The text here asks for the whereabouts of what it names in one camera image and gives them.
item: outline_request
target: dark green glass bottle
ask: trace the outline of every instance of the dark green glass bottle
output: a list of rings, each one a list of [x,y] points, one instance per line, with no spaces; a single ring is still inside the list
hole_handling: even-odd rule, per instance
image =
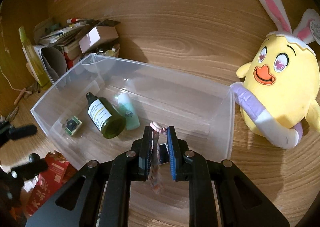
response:
[[[106,139],[117,137],[125,127],[125,117],[106,98],[98,98],[90,92],[86,97],[89,106],[88,114],[102,135]]]

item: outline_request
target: plush toy tag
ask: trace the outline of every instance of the plush toy tag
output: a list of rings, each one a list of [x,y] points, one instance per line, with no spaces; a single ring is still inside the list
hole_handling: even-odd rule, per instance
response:
[[[317,43],[320,45],[320,22],[312,20],[310,22],[309,26],[310,26],[312,36],[317,41]]]

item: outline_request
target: red snack bag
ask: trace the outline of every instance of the red snack bag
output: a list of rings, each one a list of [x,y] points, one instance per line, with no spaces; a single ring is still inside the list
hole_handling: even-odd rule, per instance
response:
[[[44,159],[49,167],[39,174],[39,180],[31,192],[26,206],[30,216],[77,172],[59,152],[49,152]]]

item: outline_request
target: bunny ear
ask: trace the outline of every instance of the bunny ear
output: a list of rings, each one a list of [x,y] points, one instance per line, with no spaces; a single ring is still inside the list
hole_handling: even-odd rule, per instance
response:
[[[307,9],[302,16],[298,27],[293,31],[293,35],[306,44],[315,41],[310,30],[310,22],[313,20],[320,21],[319,14],[314,9]]]
[[[281,0],[259,0],[276,24],[279,31],[292,33],[287,14],[285,13]]]

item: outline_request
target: yellow chick plush toy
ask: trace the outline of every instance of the yellow chick plush toy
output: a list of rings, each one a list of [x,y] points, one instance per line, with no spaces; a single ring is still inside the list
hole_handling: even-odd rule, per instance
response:
[[[259,1],[278,31],[269,33],[253,61],[237,70],[237,76],[245,80],[231,89],[250,130],[288,149],[299,143],[304,117],[320,132],[320,107],[315,100],[319,66],[307,45],[315,41],[310,23],[320,22],[320,16],[307,9],[292,32],[281,0]]]

